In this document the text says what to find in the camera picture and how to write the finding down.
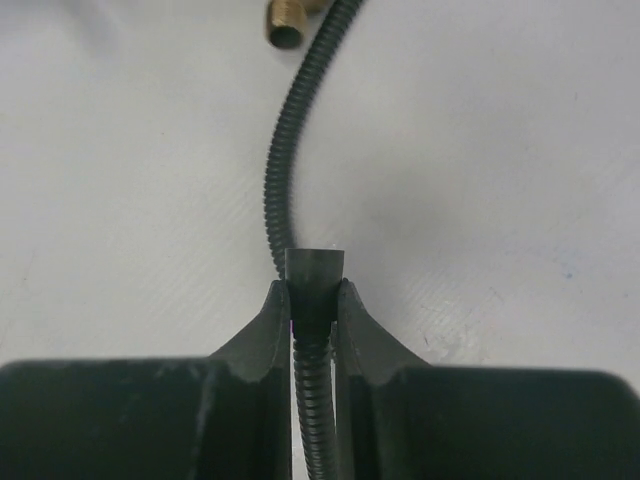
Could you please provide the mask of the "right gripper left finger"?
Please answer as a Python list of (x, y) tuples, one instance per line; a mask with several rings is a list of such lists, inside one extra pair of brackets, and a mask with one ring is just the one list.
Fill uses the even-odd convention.
[(5, 479), (287, 479), (289, 299), (203, 357), (38, 359), (1, 370)]

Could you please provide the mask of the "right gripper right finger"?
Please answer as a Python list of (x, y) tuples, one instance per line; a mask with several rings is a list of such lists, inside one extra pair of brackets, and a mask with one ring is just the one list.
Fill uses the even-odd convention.
[(635, 479), (639, 398), (585, 370), (436, 366), (344, 281), (336, 337), (342, 479)]

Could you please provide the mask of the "dark grey faucet mixer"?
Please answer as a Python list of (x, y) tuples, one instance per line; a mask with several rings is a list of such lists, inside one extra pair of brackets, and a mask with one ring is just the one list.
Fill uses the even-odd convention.
[(326, 8), (326, 1), (272, 0), (267, 3), (266, 38), (275, 48), (292, 50), (300, 47), (306, 35), (308, 20)]

